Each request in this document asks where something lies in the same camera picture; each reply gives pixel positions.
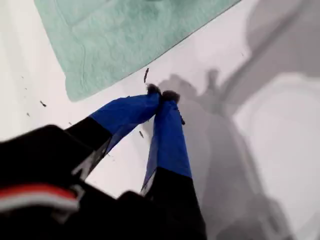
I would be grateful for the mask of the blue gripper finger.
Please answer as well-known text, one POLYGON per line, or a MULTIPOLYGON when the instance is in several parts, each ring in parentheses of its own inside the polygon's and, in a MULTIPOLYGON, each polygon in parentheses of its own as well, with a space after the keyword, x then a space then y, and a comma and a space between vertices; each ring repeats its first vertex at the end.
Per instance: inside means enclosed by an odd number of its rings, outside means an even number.
POLYGON ((180 95, 171 90, 164 91, 160 98, 153 120, 153 135, 141 189, 143 195, 152 191, 154 182, 159 182, 165 190, 173 188, 175 194, 188 188, 195 194, 179 100, 180 95))
POLYGON ((160 103, 160 89, 150 84, 146 94, 115 99, 67 128, 66 132, 106 155, 134 128, 150 120, 160 103))

